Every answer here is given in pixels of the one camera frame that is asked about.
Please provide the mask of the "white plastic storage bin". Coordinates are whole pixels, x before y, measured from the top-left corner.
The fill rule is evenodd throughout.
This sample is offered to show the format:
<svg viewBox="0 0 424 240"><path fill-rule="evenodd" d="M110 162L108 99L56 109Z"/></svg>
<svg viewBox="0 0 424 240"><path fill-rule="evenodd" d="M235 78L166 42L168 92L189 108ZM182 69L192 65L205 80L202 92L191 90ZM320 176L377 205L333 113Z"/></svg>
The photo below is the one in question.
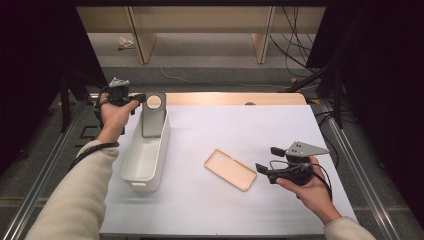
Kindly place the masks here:
<svg viewBox="0 0 424 240"><path fill-rule="evenodd" d="M170 124L167 110L160 137L142 136L140 116L121 169L121 178L134 191L154 192L159 188L169 137Z"/></svg>

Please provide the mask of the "black metal stand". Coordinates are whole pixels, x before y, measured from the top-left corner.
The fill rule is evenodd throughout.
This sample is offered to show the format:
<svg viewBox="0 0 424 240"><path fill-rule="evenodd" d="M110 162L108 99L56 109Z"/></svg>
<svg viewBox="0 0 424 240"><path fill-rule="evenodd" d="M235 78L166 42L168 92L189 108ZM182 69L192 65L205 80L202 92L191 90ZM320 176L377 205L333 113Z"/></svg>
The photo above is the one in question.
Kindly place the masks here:
<svg viewBox="0 0 424 240"><path fill-rule="evenodd" d="M336 7L327 7L319 25L307 66L317 68L310 76L288 89L293 93L320 80L316 93L319 98L333 96L333 115L339 127L341 124L341 59L345 47L344 34L350 26L350 15Z"/></svg>
<svg viewBox="0 0 424 240"><path fill-rule="evenodd" d="M68 68L64 71L59 80L61 110L62 110L62 132L65 132L71 125L71 101L69 94L72 93L77 101L87 102L90 94L86 89L87 86L94 86L102 89L106 85L104 75L94 78L80 70Z"/></svg>

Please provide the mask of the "crumpled white cloth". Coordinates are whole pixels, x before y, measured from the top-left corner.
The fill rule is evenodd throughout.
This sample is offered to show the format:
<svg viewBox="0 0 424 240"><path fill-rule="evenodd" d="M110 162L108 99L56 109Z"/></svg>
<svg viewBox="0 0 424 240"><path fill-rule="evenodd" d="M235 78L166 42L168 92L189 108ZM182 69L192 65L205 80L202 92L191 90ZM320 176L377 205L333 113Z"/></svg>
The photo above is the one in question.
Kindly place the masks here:
<svg viewBox="0 0 424 240"><path fill-rule="evenodd" d="M118 49L119 50L126 50L126 49L133 49L134 43L131 40L128 40L124 37L120 37L118 39Z"/></svg>

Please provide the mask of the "person's right hand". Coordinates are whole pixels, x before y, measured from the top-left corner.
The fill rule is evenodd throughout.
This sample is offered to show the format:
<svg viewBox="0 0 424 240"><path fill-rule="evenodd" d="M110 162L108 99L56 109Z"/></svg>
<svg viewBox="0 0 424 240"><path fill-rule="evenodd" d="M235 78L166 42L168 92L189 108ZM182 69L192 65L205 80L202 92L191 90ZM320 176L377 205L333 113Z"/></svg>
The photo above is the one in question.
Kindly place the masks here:
<svg viewBox="0 0 424 240"><path fill-rule="evenodd" d="M301 202L311 210L324 225L341 217L341 214L333 204L326 185L326 176L319 166L318 159L310 157L313 166L313 178L303 186L278 178L276 183L288 191L293 192Z"/></svg>

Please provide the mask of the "person's left hand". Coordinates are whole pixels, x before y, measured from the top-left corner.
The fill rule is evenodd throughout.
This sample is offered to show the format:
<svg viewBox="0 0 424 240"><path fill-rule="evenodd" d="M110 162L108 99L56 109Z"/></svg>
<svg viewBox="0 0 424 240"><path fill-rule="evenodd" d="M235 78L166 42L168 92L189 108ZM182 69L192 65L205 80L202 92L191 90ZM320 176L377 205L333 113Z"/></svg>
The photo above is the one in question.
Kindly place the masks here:
<svg viewBox="0 0 424 240"><path fill-rule="evenodd" d="M108 94L104 93L101 100L107 100ZM139 106L137 100L132 100L124 106L118 107L110 102L105 102L100 107L103 128L97 139L102 143L115 143L118 141L123 128L126 126L132 110Z"/></svg>

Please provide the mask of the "black curtain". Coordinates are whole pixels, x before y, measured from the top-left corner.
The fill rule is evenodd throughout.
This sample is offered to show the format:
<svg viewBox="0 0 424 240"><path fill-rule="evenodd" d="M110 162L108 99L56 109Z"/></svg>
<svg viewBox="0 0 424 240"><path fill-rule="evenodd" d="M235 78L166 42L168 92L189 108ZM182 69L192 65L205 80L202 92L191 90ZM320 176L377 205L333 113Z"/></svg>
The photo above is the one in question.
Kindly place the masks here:
<svg viewBox="0 0 424 240"><path fill-rule="evenodd" d="M312 64L327 64L361 18L343 83L380 161L424 224L424 0L328 1Z"/></svg>
<svg viewBox="0 0 424 240"><path fill-rule="evenodd" d="M66 0L0 0L0 174L28 143L57 94L85 99L105 76L77 7Z"/></svg>

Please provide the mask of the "beige wooden shelf unit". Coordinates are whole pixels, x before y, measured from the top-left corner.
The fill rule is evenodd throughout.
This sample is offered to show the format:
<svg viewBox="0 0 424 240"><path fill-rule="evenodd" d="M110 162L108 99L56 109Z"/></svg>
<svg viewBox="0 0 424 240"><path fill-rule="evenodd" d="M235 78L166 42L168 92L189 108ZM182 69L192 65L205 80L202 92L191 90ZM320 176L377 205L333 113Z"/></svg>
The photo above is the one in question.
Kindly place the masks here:
<svg viewBox="0 0 424 240"><path fill-rule="evenodd" d="M315 34L323 7L79 7L88 33L130 33L139 61L149 62L159 33L249 33L257 62L266 59L272 33Z"/></svg>

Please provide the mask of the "dark translucent phone case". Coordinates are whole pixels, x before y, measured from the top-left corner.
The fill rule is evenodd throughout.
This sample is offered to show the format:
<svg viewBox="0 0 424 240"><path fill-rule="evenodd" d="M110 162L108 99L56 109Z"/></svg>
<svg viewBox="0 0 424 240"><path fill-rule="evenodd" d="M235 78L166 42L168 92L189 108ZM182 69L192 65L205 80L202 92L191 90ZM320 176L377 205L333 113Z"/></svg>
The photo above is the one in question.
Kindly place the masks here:
<svg viewBox="0 0 424 240"><path fill-rule="evenodd" d="M147 93L142 104L141 130L145 138L160 137L166 118L166 94Z"/></svg>

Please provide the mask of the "beige phone case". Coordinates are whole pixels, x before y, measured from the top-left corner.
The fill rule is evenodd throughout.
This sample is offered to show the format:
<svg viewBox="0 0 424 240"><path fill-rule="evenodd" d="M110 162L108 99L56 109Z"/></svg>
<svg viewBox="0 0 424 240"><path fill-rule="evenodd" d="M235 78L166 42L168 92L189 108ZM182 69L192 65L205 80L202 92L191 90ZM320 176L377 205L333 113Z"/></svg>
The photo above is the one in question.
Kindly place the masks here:
<svg viewBox="0 0 424 240"><path fill-rule="evenodd" d="M249 190L257 176L254 170L219 149L212 152L204 165L211 172L243 192Z"/></svg>

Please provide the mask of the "white table mat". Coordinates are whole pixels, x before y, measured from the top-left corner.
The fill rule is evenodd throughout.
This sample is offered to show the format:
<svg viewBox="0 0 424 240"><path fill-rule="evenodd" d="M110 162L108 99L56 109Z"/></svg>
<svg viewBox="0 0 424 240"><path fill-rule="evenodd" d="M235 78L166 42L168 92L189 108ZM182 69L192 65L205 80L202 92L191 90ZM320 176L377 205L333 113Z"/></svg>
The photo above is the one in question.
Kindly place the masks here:
<svg viewBox="0 0 424 240"><path fill-rule="evenodd" d="M121 169L135 131L120 139L102 235L286 237L320 235L323 225L296 196L258 175L241 191L204 163L219 149L249 167L272 160L271 147L325 142L307 105L171 106L170 138L159 188L135 192Z"/></svg>

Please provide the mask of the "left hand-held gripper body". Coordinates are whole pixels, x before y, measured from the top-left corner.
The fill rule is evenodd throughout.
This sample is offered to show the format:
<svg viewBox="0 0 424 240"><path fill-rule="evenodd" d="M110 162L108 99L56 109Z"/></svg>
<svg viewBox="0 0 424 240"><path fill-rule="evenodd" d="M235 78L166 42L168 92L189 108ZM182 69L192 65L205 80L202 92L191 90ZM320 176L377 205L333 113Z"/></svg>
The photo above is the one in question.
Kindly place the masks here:
<svg viewBox="0 0 424 240"><path fill-rule="evenodd" d="M123 106L129 103L129 85L129 80L114 77L107 87L109 101L115 106Z"/></svg>

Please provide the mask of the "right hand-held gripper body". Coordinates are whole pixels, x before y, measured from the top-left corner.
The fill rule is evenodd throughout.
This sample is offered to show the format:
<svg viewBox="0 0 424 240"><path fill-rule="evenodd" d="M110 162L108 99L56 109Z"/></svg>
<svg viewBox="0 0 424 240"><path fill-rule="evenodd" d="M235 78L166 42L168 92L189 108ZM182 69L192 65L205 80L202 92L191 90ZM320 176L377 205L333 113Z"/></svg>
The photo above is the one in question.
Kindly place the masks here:
<svg viewBox="0 0 424 240"><path fill-rule="evenodd" d="M313 176L310 156L329 153L330 151L326 148L295 141L285 150L284 157L287 159L287 167L285 169L268 169L266 176L271 184L275 184L278 178L283 178L298 186L306 185Z"/></svg>

